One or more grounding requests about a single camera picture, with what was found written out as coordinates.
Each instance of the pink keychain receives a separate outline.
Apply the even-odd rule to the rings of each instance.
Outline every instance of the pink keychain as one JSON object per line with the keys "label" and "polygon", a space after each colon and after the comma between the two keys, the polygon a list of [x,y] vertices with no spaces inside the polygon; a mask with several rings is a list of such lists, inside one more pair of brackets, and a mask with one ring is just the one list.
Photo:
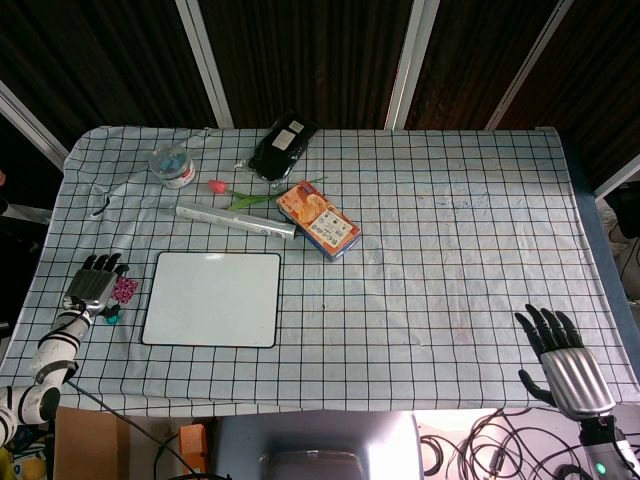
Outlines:
{"label": "pink keychain", "polygon": [[133,295],[136,293],[138,285],[140,284],[131,278],[118,277],[116,285],[113,287],[111,298],[120,303],[129,303]]}

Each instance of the grid pattern tablecloth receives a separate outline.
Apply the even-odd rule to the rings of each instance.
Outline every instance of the grid pattern tablecloth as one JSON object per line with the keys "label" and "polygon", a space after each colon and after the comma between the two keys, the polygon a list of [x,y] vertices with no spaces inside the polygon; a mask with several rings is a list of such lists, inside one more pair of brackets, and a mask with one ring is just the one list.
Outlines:
{"label": "grid pattern tablecloth", "polygon": [[[32,383],[28,362],[75,271],[92,252],[121,252],[141,292],[117,326],[96,321],[77,356],[77,380],[130,412],[527,405],[517,371],[544,379],[513,321],[527,302],[574,317],[616,400],[639,398],[554,132],[319,132],[289,180],[325,176],[319,189],[361,225],[362,240],[334,264],[303,237],[174,216],[178,198],[229,205],[230,197],[211,194],[211,178],[265,193],[234,170],[264,133],[117,127],[84,135],[66,160],[2,380]],[[145,161],[174,142],[198,168],[179,191],[162,188]],[[273,203],[249,213],[283,219]],[[167,250],[279,253],[276,345],[143,345],[156,259]],[[96,407],[70,392],[65,403]]]}

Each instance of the orange object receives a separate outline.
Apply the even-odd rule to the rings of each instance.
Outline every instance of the orange object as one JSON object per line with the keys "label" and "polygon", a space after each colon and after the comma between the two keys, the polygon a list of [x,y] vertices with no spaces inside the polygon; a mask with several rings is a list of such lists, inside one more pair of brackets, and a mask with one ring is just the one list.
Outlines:
{"label": "orange object", "polygon": [[360,228],[310,182],[302,181],[276,200],[280,211],[325,257],[334,261],[360,237]]}
{"label": "orange object", "polygon": [[[207,444],[207,431],[202,424],[180,427],[180,455],[193,468],[196,473],[207,473],[209,458],[209,446]],[[191,473],[186,468],[184,473]]]}

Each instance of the pink flower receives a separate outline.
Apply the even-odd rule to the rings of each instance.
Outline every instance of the pink flower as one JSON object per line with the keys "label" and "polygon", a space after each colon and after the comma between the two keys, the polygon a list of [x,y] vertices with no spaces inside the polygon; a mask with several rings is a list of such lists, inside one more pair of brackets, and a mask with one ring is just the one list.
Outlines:
{"label": "pink flower", "polygon": [[227,190],[226,182],[222,180],[209,180],[209,188],[213,193],[224,193]]}

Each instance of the robotic arm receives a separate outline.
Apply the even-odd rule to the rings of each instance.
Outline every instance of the robotic arm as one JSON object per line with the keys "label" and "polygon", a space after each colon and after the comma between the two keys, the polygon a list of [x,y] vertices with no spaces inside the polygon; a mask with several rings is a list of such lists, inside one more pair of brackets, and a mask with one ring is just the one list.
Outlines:
{"label": "robotic arm", "polygon": [[93,318],[104,312],[119,276],[127,265],[116,267],[120,254],[91,255],[76,272],[63,298],[64,310],[54,328],[38,344],[31,364],[35,385],[0,388],[0,447],[18,425],[37,425],[55,417],[60,388],[77,370],[74,361]]}
{"label": "robotic arm", "polygon": [[525,371],[518,372],[529,394],[580,422],[580,443],[600,478],[640,479],[640,463],[611,411],[615,401],[595,357],[585,348],[573,322],[562,312],[526,305],[535,326],[516,313],[549,383],[538,387]]}

